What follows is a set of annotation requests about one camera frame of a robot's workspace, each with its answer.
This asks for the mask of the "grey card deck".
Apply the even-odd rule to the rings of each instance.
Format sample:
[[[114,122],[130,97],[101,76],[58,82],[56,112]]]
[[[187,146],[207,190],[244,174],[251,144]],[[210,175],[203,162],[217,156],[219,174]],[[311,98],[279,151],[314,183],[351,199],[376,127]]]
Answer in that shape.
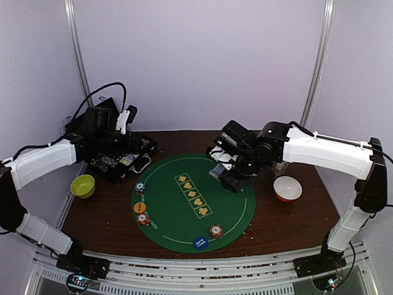
[[[222,165],[221,163],[218,163],[212,170],[209,171],[209,174],[215,178],[218,179],[219,176],[225,171],[225,166]]]

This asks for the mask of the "teal white chip stack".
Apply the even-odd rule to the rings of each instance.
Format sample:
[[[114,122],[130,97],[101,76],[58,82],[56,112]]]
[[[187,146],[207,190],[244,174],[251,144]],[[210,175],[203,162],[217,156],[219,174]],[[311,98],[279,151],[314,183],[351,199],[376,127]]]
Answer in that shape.
[[[138,182],[136,183],[134,189],[138,195],[144,195],[146,192],[146,185],[143,182]]]

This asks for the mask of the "red poker chip stack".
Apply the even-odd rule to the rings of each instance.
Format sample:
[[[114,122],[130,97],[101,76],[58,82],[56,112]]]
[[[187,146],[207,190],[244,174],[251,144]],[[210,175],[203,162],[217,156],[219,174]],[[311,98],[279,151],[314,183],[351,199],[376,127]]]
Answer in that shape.
[[[210,234],[214,238],[220,238],[224,234],[224,230],[220,225],[213,225],[210,228]]]

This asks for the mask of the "orange big blind button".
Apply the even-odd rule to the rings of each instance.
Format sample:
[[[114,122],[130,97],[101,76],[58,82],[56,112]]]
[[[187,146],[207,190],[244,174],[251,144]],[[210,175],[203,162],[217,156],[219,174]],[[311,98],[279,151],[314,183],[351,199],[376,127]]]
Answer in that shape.
[[[142,214],[146,211],[147,206],[144,202],[137,202],[133,206],[133,211],[137,214]]]

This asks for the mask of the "blue small blind button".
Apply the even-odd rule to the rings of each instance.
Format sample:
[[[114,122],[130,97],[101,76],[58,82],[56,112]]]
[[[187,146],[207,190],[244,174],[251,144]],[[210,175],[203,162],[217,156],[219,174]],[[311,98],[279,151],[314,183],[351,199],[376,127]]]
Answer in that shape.
[[[209,245],[209,241],[206,237],[196,237],[193,239],[193,247],[198,250],[205,250]]]

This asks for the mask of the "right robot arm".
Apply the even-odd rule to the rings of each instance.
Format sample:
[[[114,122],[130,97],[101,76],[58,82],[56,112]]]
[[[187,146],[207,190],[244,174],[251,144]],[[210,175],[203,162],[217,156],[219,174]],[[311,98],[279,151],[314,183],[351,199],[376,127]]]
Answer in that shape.
[[[239,192],[261,169],[277,173],[284,163],[308,164],[355,177],[352,205],[327,234],[326,249],[315,257],[315,266],[323,272],[338,262],[338,253],[367,220],[387,205],[389,156],[377,138],[344,140],[311,132],[296,122],[269,122],[255,133],[231,120],[206,155],[217,164],[210,175],[232,192]]]

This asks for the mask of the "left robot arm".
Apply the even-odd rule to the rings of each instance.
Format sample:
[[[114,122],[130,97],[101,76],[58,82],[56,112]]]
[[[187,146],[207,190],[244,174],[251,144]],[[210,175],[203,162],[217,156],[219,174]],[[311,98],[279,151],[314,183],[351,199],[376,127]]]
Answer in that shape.
[[[75,273],[88,268],[88,259],[75,249],[70,236],[51,223],[37,217],[23,204],[22,199],[36,187],[48,200],[57,195],[65,181],[60,173],[80,162],[88,163],[98,154],[128,153],[135,145],[128,126],[138,109],[129,106],[121,111],[112,124],[108,108],[88,108],[77,129],[70,129],[54,143],[28,147],[25,152],[1,162],[1,232],[15,233],[32,239],[58,254],[65,254],[64,262]]]

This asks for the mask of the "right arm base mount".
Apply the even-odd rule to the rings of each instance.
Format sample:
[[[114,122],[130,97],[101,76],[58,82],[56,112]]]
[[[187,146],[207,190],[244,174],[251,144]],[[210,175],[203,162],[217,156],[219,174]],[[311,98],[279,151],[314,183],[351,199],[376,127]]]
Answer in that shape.
[[[298,278],[318,275],[333,271],[337,266],[344,267],[347,262],[343,253],[326,250],[319,254],[296,258],[293,260],[294,269]]]

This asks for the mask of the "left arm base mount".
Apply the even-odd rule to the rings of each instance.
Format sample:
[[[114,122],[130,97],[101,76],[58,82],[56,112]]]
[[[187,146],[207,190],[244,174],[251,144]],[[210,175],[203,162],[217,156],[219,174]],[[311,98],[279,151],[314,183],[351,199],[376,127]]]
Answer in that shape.
[[[88,256],[79,250],[73,250],[67,254],[59,254],[56,266],[96,280],[107,277],[110,262],[107,259]]]

